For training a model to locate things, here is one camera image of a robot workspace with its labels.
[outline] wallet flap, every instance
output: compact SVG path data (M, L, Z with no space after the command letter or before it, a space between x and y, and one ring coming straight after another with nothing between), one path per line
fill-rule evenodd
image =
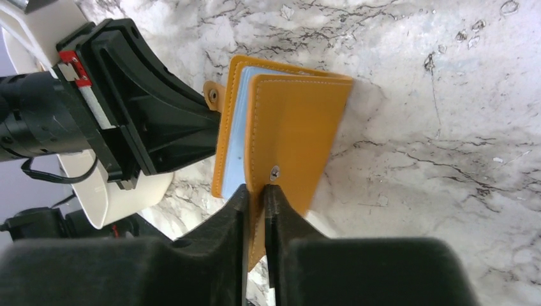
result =
M327 163L352 88L348 77L257 75L249 88L244 173L253 199L249 268L265 254L263 207L266 184L280 185L304 215Z
M292 75L304 75L315 77L328 77L328 78L340 78L343 80L351 80L351 78L335 73L328 73L325 71L318 71L313 69L306 69L296 67L289 64L281 64L278 62L266 61L263 59L256 59L245 55L236 55L233 57L230 63L230 71L228 76L227 87L225 88L225 94L218 93L218 104L213 105L210 101L207 104L212 106L211 109L221 109L221 120L219 127L218 143L216 145L216 163L214 165L214 176L212 180L211 193L214 197L223 198L222 184L223 174L225 171L225 163L227 157L228 146L230 142L230 132L233 122L233 113L237 101L237 94L239 90L239 83L241 80L242 70L246 66L265 68L282 73L288 73Z

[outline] black motor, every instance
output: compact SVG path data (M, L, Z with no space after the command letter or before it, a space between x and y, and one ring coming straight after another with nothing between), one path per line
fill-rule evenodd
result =
M90 149L49 72L0 78L0 161Z

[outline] black robotic component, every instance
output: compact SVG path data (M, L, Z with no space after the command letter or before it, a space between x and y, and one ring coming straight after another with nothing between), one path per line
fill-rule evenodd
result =
M219 113L167 70L131 19L88 23L57 49L58 79L0 79L0 161L93 149L108 181L131 189L141 171L214 154Z
M0 302L246 305L249 198L240 186L220 211L173 242L23 240L0 260ZM440 241L328 239L279 186L267 186L260 198L278 306L478 305L458 259Z

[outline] black cable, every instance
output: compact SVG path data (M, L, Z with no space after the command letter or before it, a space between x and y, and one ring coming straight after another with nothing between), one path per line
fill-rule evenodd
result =
M44 180L46 182L51 182L51 183L56 183L56 184L80 183L84 181L85 179L88 179L92 175L92 173L94 172L94 170L96 169L98 165L98 158L96 157L90 169L85 174L81 175L80 177L61 177L60 175L30 169L33 161L34 161L33 158L29 158L27 161L22 163L22 166L20 167L20 169L24 172L24 174L28 175L29 177L35 180Z
M69 196L67 196L67 197L66 197L65 199L63 199L62 201L59 201L59 202L53 204L53 205L51 206L51 208L55 208L55 207L58 207L58 206L60 206L60 205L62 205L62 204L66 204L67 202L71 201L72 199L74 199L74 198L76 198L76 197L77 197L77 196L75 195L75 193L74 193L74 192L71 192L71 194L70 194Z

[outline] yellow leather wallet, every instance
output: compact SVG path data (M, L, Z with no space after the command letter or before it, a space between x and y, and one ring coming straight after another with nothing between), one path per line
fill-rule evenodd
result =
M212 195L229 199L247 185L250 270L265 254L259 194L280 185L307 212L352 85L348 76L243 55L231 60L227 87L205 84L209 108L221 112Z

